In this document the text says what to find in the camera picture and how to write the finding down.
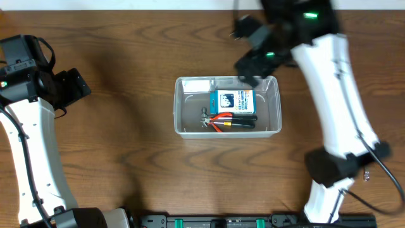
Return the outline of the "small hammer black handle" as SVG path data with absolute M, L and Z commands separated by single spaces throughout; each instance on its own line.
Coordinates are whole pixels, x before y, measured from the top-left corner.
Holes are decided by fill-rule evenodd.
M 202 114 L 202 113 L 205 113 L 205 114 L 208 115 L 207 108 L 202 108 L 201 114 Z M 236 114 L 234 114 L 234 113 L 232 113 L 232 114 L 233 114 L 233 119 L 232 119 L 232 121 L 237 121 L 237 122 L 254 122 L 254 124 L 255 124 L 255 121 L 258 120 L 258 118 L 257 118 L 256 115 L 236 115 Z

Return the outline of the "black yellow screwdriver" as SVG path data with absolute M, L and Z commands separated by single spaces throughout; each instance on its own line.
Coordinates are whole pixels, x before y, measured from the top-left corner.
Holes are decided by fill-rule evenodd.
M 212 126 L 222 125 L 227 127 L 246 128 L 246 129 L 255 128 L 254 122 L 224 121 L 224 122 L 209 122 L 208 125 Z

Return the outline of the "red handled pliers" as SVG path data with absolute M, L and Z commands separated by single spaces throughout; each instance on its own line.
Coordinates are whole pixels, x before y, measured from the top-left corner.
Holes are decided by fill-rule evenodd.
M 205 113 L 201 114 L 201 122 L 202 122 L 203 126 L 205 128 L 208 128 L 209 126 L 211 126 L 217 132 L 222 132 L 222 130 L 218 127 L 218 125 L 231 126 L 232 119 L 233 119 L 233 114 L 230 112 L 220 113 L 214 117 L 209 117 Z

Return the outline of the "silver combination wrench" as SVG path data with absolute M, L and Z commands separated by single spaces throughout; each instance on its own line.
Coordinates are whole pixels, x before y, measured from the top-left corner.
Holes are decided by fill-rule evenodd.
M 365 170 L 364 171 L 364 181 L 368 182 L 370 180 L 370 172 Z

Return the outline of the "clear plastic container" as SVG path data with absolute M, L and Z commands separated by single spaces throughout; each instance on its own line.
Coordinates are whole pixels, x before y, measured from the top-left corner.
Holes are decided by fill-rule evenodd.
M 256 92 L 256 113 L 236 115 L 256 115 L 255 128 L 245 129 L 219 126 L 217 132 L 201 123 L 201 110 L 207 108 L 210 114 L 210 94 L 215 90 L 254 90 Z M 175 84 L 173 103 L 174 129 L 184 139 L 209 138 L 259 138 L 270 137 L 282 128 L 282 111 L 278 82 L 269 76 L 252 88 L 236 76 L 179 77 Z

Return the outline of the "blue white screwdriver box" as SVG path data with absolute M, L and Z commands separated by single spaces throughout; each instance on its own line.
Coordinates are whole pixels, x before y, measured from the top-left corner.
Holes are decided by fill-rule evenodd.
M 230 112 L 234 114 L 256 113 L 254 90 L 215 90 L 210 94 L 210 114 Z

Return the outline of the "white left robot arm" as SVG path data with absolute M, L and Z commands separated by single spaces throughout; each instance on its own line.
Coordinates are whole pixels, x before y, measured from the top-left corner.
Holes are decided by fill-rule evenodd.
M 80 208 L 66 181 L 55 133 L 57 110 L 91 93 L 76 68 L 54 73 L 55 55 L 40 37 L 1 40 L 1 124 L 11 146 L 20 227 L 133 227 L 124 208 Z

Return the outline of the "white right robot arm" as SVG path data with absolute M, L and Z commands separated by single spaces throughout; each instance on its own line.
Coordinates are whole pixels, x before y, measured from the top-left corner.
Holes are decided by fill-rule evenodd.
M 263 1 L 266 21 L 233 15 L 233 35 L 251 50 L 235 64 L 240 81 L 259 80 L 293 61 L 306 79 L 318 112 L 323 146 L 306 154 L 312 178 L 304 206 L 311 224 L 338 221 L 339 208 L 355 176 L 390 155 L 371 127 L 352 73 L 347 37 L 330 1 Z

